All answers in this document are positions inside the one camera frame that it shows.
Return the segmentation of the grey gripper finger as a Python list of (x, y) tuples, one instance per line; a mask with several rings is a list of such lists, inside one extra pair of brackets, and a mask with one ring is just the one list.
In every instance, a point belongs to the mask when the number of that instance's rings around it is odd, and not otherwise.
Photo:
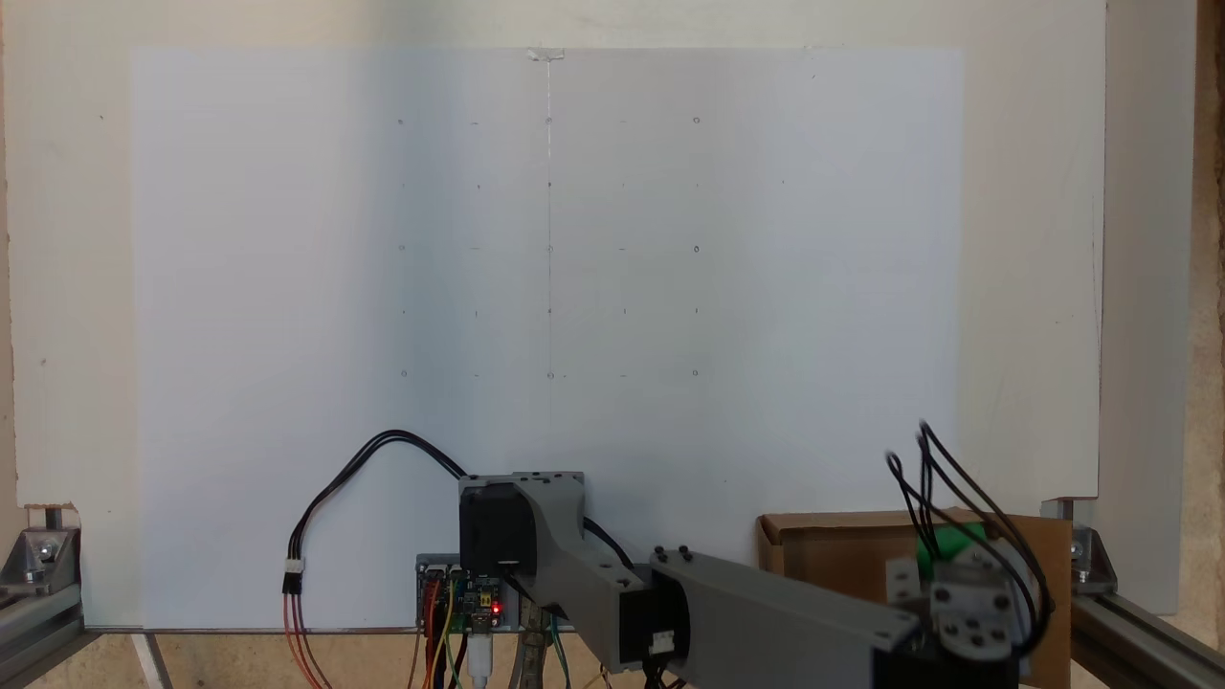
[(1002, 595), (1006, 604), (993, 602), (993, 613), (1038, 613), (1038, 588), (1029, 566), (1016, 546), (1005, 538), (986, 541), (986, 571), (992, 579), (993, 596)]
[(916, 560), (884, 561), (884, 602), (889, 606), (922, 603), (922, 573)]

